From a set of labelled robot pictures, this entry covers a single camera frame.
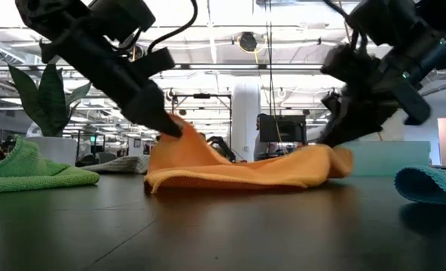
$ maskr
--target green leaf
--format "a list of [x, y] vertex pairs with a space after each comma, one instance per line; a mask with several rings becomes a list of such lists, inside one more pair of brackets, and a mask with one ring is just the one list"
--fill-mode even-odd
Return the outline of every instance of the green leaf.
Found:
[[73, 90], [71, 96], [66, 100], [66, 105], [71, 105], [73, 102], [76, 102], [82, 98], [84, 98], [87, 93], [89, 93], [90, 87], [92, 83], [87, 83], [84, 86], [80, 86], [77, 89]]
[[71, 111], [70, 111], [70, 113], [69, 113], [69, 120], [71, 120], [72, 115], [75, 113], [75, 108], [77, 108], [78, 105], [79, 105], [80, 103], [81, 103], [81, 102], [78, 102], [77, 104], [75, 104], [75, 105], [71, 108]]
[[66, 96], [64, 94], [64, 85], [55, 64], [47, 64], [42, 74], [41, 83], [37, 93], [38, 104], [44, 113], [49, 117], [54, 128], [51, 135], [56, 136], [62, 125], [67, 124]]
[[61, 69], [58, 69], [58, 70], [57, 70], [57, 74], [59, 75], [59, 78], [60, 78], [60, 80], [61, 80], [62, 82], [64, 82], [63, 71], [64, 71], [64, 68], [61, 68]]
[[38, 103], [38, 90], [34, 81], [25, 72], [8, 65], [15, 88], [20, 96], [20, 101], [26, 114], [41, 127], [42, 133], [53, 129], [49, 117]]

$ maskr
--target orange microfiber cloth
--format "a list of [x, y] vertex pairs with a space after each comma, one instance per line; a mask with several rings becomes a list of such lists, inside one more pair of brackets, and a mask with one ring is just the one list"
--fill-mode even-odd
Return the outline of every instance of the orange microfiber cloth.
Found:
[[326, 145], [311, 145], [254, 163], [231, 163], [208, 146], [192, 125], [172, 118], [182, 127], [182, 137], [162, 135], [154, 146], [145, 177], [152, 193], [164, 187], [302, 189], [316, 187], [327, 178], [346, 177], [352, 170], [349, 150]]

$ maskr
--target robotic arm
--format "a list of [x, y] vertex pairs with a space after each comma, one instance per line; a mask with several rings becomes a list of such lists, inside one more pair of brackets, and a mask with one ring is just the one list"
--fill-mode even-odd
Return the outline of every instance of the robotic arm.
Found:
[[[196, 20], [197, 6], [195, 0], [191, 2], [194, 15], [186, 27]], [[15, 3], [23, 22], [52, 41], [40, 44], [42, 62], [62, 57], [115, 101], [122, 115], [132, 123], [181, 136], [180, 129], [164, 110], [163, 92], [148, 79], [174, 67], [170, 52], [167, 48], [151, 52], [150, 47], [147, 55], [133, 62], [124, 56], [139, 34], [155, 21], [143, 1], [94, 0], [89, 6], [81, 0], [15, 0]], [[108, 38], [120, 44], [130, 42], [115, 47]]]
[[[418, 93], [420, 81], [433, 69], [446, 69], [446, 0], [362, 0], [345, 14], [331, 0], [323, 0], [342, 14], [354, 29], [350, 44], [330, 50], [321, 72], [346, 83], [340, 93], [329, 93], [322, 103], [331, 120], [319, 138], [330, 146], [382, 130], [399, 108], [407, 125], [426, 121], [431, 108]], [[181, 136], [164, 110], [164, 97], [148, 79], [175, 65], [167, 48], [130, 62], [124, 52], [155, 18], [141, 0], [15, 0], [23, 22], [48, 38], [41, 44], [42, 61], [61, 56], [93, 85], [113, 99], [132, 123], [171, 136]], [[194, 16], [196, 0], [191, 0]], [[356, 48], [357, 39], [361, 44]], [[367, 36], [392, 50], [382, 59], [366, 51]], [[114, 47], [108, 39], [122, 44]]]
[[[425, 122], [431, 108], [418, 90], [433, 69], [446, 69], [446, 0], [362, 0], [348, 15], [330, 0], [324, 2], [344, 16], [354, 33], [350, 44], [330, 50], [321, 68], [346, 85], [322, 100], [331, 120], [319, 142], [333, 147], [380, 132], [399, 108], [408, 115], [406, 125]], [[366, 35], [392, 50], [382, 59], [368, 55]]]

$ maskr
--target blue towel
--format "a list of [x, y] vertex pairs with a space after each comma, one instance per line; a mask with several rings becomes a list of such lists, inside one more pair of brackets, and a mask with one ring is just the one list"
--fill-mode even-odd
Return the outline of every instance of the blue towel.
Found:
[[409, 166], [396, 174], [396, 189], [406, 199], [446, 205], [446, 170]]

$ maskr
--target green microfiber cloth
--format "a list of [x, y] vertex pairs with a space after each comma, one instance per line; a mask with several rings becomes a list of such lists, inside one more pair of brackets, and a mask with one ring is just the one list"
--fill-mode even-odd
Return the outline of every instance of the green microfiber cloth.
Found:
[[99, 175], [43, 158], [37, 145], [17, 137], [14, 150], [0, 161], [0, 192], [95, 184]]

